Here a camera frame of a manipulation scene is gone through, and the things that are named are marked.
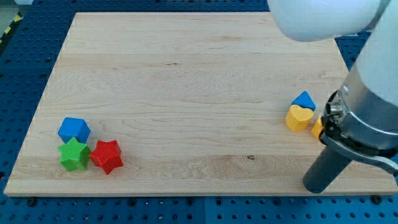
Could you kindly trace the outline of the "silver tool flange mount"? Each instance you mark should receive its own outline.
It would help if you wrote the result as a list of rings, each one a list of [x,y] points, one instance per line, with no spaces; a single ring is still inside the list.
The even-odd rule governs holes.
[[[350,73],[323,112],[320,140],[339,156],[396,175],[397,106],[373,93]]]

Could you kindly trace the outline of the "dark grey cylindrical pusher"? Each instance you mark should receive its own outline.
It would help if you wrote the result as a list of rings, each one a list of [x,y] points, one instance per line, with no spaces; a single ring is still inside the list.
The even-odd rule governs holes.
[[[351,159],[326,146],[305,173],[302,179],[304,187],[311,193],[323,192],[351,162]]]

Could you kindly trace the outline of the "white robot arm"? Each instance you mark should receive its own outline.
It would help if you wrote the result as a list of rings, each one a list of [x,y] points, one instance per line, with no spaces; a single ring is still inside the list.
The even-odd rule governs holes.
[[[278,0],[269,1],[269,8],[281,32],[296,41],[371,32],[325,105],[325,148],[305,173],[305,188],[324,191],[352,161],[396,175],[397,0]]]

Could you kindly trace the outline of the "yellow block behind arm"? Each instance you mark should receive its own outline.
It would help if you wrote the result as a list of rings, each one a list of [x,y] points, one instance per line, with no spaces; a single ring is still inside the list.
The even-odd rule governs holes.
[[[311,129],[311,134],[315,138],[319,139],[322,131],[323,131],[322,114],[320,113],[313,124],[313,127]]]

